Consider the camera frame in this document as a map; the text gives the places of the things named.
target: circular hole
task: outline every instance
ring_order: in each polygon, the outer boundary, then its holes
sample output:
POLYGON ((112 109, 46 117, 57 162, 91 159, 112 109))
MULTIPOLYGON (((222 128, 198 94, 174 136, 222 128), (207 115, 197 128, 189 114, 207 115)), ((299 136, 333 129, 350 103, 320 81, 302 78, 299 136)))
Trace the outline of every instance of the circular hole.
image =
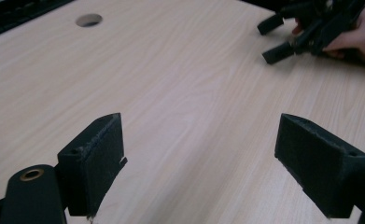
POLYGON ((98 14, 87 14, 77 19, 77 25, 80 27, 92 27, 99 24, 103 17, 98 14))
POLYGON ((20 176, 21 181, 31 181, 37 179, 38 177, 42 176, 45 173, 42 169, 33 169, 25 172, 20 176))

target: table surface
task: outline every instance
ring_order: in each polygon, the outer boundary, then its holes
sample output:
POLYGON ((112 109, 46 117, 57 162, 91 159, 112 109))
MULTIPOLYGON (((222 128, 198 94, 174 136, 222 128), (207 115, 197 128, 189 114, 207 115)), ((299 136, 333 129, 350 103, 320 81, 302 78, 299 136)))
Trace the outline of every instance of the table surface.
POLYGON ((0 198, 120 112, 129 162, 93 223, 357 223, 357 208, 326 219, 274 146, 289 113, 365 152, 365 66, 266 64, 294 26, 260 36, 270 15, 234 0, 80 0, 0 35, 0 198), (103 21, 77 26, 88 13, 103 21))

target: human hand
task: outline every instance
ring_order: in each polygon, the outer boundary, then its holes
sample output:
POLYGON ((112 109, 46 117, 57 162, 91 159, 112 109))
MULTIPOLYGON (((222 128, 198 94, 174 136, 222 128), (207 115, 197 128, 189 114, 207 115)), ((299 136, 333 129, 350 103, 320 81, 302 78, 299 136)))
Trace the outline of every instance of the human hand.
MULTIPOLYGON (((292 31, 297 35, 302 31, 302 27, 297 21, 298 26, 292 31)), ((357 49, 359 58, 365 62, 365 8, 360 13, 354 30, 341 33, 323 51, 329 56, 343 59, 343 49, 357 49)))

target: black 3d-printed part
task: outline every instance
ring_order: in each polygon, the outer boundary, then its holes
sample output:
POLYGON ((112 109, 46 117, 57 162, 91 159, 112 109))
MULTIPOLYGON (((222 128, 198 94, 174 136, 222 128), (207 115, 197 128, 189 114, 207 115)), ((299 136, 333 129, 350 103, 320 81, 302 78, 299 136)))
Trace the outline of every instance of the black 3d-printed part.
POLYGON ((31 166, 9 179, 0 223, 66 223, 53 167, 31 166))
POLYGON ((281 116, 275 156, 326 217, 349 217, 365 153, 310 120, 281 116))
POLYGON ((271 11, 279 11, 281 7, 284 5, 287 5, 292 0, 240 0, 242 2, 247 2, 249 4, 258 6, 258 7, 264 7, 271 11))
POLYGON ((266 19, 265 21, 262 21, 258 25, 258 30, 261 35, 267 35, 273 29, 283 24, 284 24, 284 19, 282 18, 282 16, 279 14, 275 14, 272 17, 266 19))
POLYGON ((95 216, 123 168, 120 114, 95 120, 58 154, 57 172, 71 216, 95 216))
POLYGON ((261 55, 266 60, 266 63, 274 64, 294 54, 295 50, 293 47, 289 44, 289 42, 285 42, 276 48, 267 50, 261 55))

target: wood grain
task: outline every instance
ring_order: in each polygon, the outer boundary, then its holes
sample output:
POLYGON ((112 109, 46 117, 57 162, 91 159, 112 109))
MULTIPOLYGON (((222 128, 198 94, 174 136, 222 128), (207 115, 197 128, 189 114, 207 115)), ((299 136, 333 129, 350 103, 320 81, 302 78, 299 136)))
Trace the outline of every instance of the wood grain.
MULTIPOLYGON (((268 65, 271 13, 232 0, 80 0, 0 35, 0 198, 94 119, 122 115, 129 162, 93 223, 328 220, 274 158, 281 113, 365 151, 365 66, 310 55, 268 65), (92 28, 76 19, 98 13, 92 28)), ((88 223, 68 217, 68 223, 88 223)))

